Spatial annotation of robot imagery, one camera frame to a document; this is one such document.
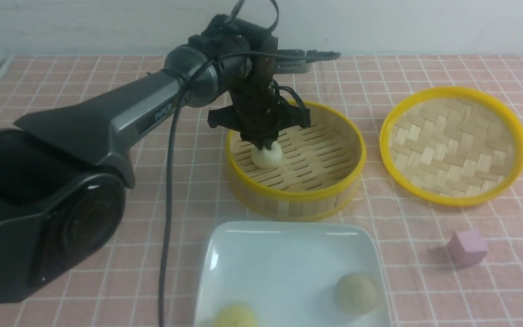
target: table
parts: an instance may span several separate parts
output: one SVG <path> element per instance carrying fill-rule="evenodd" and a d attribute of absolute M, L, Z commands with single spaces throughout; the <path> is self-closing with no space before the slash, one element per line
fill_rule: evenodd
<path fill-rule="evenodd" d="M 162 67 L 162 56 L 17 56 L 0 79 L 0 128 L 26 112 L 75 104 Z M 343 56 L 304 75 L 277 76 L 305 100 L 346 114 L 367 144 L 363 186 L 325 222 L 365 228 L 375 239 L 397 327 L 523 327 L 523 174 L 493 201 L 445 208 L 406 193 L 381 163 L 378 131 L 413 92 L 440 85 L 485 91 L 523 122 L 523 56 Z M 185 108 L 176 139 L 174 218 L 166 278 L 171 327 L 191 326 L 207 240 L 225 221 L 264 219 L 231 194 L 221 129 L 207 108 Z M 164 228 L 165 122 L 131 151 L 137 187 L 104 248 L 20 304 L 0 306 L 0 327 L 156 326 Z M 444 248 L 457 230 L 478 228 L 489 253 L 454 269 Z"/>

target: steamed bun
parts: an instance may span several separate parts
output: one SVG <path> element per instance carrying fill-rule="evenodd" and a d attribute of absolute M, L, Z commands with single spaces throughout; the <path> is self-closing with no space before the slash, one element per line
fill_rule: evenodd
<path fill-rule="evenodd" d="M 255 166 L 262 169 L 274 169 L 282 163 L 282 147 L 280 143 L 274 141 L 271 144 L 271 150 L 263 147 L 261 150 L 257 147 L 252 149 L 252 161 Z"/>
<path fill-rule="evenodd" d="M 336 284 L 336 304 L 347 314 L 368 314 L 378 302 L 378 290 L 369 275 L 350 273 Z"/>
<path fill-rule="evenodd" d="M 228 306 L 218 313 L 213 327 L 257 327 L 257 321 L 249 307 Z"/>

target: bamboo steamer lid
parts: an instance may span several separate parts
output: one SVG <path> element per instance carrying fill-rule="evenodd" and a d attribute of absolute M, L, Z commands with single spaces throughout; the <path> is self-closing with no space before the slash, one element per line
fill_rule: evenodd
<path fill-rule="evenodd" d="M 444 87 L 416 93 L 386 118 L 380 135 L 387 171 L 411 193 L 443 205 L 483 203 L 523 169 L 523 128 L 490 95 Z"/>

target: bamboo steamer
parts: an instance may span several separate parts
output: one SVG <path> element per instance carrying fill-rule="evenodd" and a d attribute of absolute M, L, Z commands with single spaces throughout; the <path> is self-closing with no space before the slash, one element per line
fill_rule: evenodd
<path fill-rule="evenodd" d="M 428 89 L 389 114 L 380 150 L 387 171 L 413 194 L 443 205 L 477 205 L 521 174 L 523 128 L 490 95 L 461 87 Z"/>
<path fill-rule="evenodd" d="M 251 143 L 230 131 L 226 142 L 228 179 L 235 196 L 250 209 L 283 221 L 316 221 L 347 205 L 359 187 L 365 141 L 357 127 L 336 110 L 304 102 L 310 128 L 283 130 L 284 159 L 276 169 L 251 160 Z"/>

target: white wall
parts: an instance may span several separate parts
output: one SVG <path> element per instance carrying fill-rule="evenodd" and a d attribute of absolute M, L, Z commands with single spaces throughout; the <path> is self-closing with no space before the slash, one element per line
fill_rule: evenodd
<path fill-rule="evenodd" d="M 235 0 L 0 0 L 0 54 L 165 54 Z M 523 54 L 523 0 L 278 0 L 280 48 Z M 269 0 L 242 18 L 269 25 Z"/>

